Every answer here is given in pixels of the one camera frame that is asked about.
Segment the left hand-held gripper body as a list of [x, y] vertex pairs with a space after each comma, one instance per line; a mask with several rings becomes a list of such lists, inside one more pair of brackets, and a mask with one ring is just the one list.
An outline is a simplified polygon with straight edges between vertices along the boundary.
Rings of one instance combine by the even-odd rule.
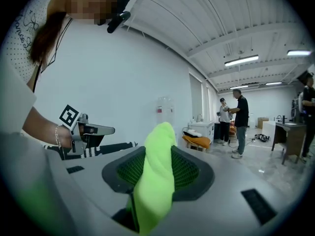
[[88, 115], [66, 105], [59, 119], [70, 130], [71, 150], [68, 154], [83, 154], [87, 145], [83, 131], [88, 124]]

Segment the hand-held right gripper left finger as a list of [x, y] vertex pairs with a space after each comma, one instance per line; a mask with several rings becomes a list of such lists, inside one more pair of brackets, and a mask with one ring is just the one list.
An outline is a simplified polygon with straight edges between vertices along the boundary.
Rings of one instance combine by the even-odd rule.
[[89, 158], [61, 160], [57, 152], [47, 151], [53, 184], [63, 201], [70, 236], [135, 236], [120, 218], [129, 200], [131, 186], [120, 178], [117, 166], [144, 147], [132, 147]]

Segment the person's left hand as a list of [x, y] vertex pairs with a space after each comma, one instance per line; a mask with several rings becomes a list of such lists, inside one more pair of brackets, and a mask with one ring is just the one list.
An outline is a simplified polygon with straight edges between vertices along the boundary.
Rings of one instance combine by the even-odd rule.
[[61, 125], [58, 127], [58, 137], [59, 142], [63, 148], [71, 148], [72, 147], [72, 136], [70, 130]]

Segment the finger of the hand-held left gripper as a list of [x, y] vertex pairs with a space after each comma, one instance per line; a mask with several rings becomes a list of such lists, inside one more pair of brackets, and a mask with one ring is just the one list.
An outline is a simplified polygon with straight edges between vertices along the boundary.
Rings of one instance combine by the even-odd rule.
[[86, 143], [87, 148], [98, 147], [104, 136], [115, 133], [114, 127], [84, 124], [83, 125], [83, 142]]

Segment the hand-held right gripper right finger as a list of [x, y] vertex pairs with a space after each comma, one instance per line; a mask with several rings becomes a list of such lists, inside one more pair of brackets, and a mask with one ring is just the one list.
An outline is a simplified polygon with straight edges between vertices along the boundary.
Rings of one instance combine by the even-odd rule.
[[[286, 196], [243, 164], [184, 148], [214, 170], [215, 180], [196, 201], [175, 202], [157, 226], [159, 236], [266, 236], [289, 211]], [[256, 190], [276, 213], [261, 225], [242, 191]]]

